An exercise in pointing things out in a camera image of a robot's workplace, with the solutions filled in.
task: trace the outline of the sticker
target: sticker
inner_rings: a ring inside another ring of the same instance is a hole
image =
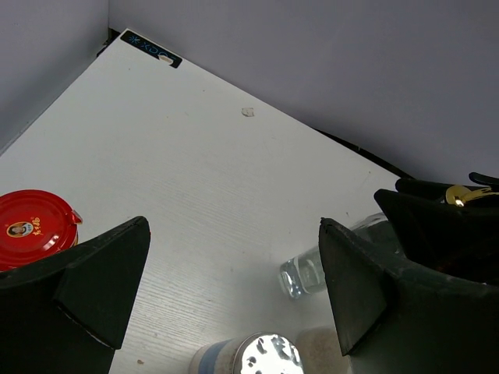
[[[137,49],[140,49],[142,52],[146,52],[149,56],[153,56],[160,61],[168,63],[172,68],[177,69],[180,62],[182,62],[181,57],[172,54],[170,51],[167,51],[154,43],[151,43],[149,40],[144,39],[132,31],[126,31],[122,35],[121,40]]]
[[[34,226],[29,222],[16,222],[7,228],[7,235],[11,238],[22,238],[33,232]]]

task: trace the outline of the beige round object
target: beige round object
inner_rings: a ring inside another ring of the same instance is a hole
[[[303,331],[296,339],[305,374],[350,373],[348,357],[342,356],[338,335],[333,328]]]

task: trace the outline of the blue stripe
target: blue stripe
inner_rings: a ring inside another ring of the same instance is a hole
[[[204,352],[204,355],[200,361],[199,368],[197,370],[197,374],[214,374],[215,362],[217,361],[218,354],[229,341],[230,340],[226,340],[220,343],[213,344],[207,349],[206,352]]]

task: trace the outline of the table surface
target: table surface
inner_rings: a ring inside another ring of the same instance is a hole
[[[186,372],[207,343],[331,325],[327,293],[289,300],[278,267],[317,244],[321,217],[378,212],[374,192],[397,179],[198,66],[121,40],[0,156],[0,175],[0,195],[68,201],[81,241],[150,221],[119,374]]]

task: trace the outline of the black sticker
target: black sticker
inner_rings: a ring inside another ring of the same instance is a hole
[[[172,68],[177,69],[180,62],[182,62],[181,57],[172,54],[154,43],[151,43],[148,39],[144,39],[132,31],[126,31],[122,35],[121,39],[133,47],[140,49],[142,52],[146,52],[149,56],[153,56],[158,60],[167,62]]]

